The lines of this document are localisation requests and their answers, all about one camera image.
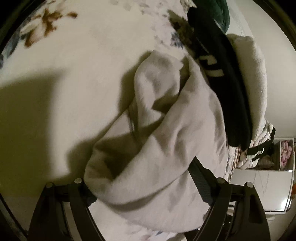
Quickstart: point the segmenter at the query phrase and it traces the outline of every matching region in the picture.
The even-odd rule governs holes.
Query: pink cloth
[[[292,147],[289,146],[289,141],[281,142],[281,167],[285,168],[288,159],[292,153]]]

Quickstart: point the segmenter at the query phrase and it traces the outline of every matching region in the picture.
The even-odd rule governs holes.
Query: white dresser
[[[235,169],[230,181],[230,183],[237,185],[252,182],[266,214],[284,214],[291,197],[295,169],[294,138],[274,138],[276,149],[280,148],[282,140],[289,140],[289,145],[293,148],[283,170],[280,168],[279,154],[276,157],[278,162],[275,164],[274,170]]]

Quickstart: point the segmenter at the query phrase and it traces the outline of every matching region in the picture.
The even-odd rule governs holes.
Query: cream blanket
[[[188,61],[182,90],[176,58],[154,51],[139,66],[134,100],[95,144],[84,175],[92,193],[129,221],[176,233],[200,227],[209,208],[187,171],[193,157],[216,177],[227,163],[220,103]]]

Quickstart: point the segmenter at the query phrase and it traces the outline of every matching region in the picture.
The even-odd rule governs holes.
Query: silver screw
[[[74,181],[76,184],[82,183],[82,179],[81,178],[76,178]]]
[[[217,182],[220,184],[223,184],[225,182],[225,180],[221,177],[217,178]]]
[[[47,183],[46,184],[46,188],[51,188],[52,187],[52,183]]]
[[[249,188],[253,188],[253,187],[254,187],[253,183],[251,183],[251,182],[247,182],[247,186],[248,186]]]

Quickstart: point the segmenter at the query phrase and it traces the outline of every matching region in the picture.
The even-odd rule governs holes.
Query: white wall
[[[236,0],[266,59],[266,118],[276,137],[296,137],[296,51],[273,19],[252,0]]]

